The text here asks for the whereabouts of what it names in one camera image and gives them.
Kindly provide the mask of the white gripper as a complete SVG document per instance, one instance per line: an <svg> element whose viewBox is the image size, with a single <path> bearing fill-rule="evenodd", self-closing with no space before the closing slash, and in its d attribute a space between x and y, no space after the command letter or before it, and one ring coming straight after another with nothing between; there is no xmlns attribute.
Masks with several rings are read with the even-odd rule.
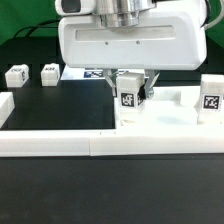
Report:
<svg viewBox="0 0 224 224"><path fill-rule="evenodd" d="M138 25L122 28L105 28L95 16L67 17L59 23L59 43L68 66L106 68L114 97L116 69L146 69L144 90L151 99L159 70L195 70L207 55L199 16L183 10L145 11Z"/></svg>

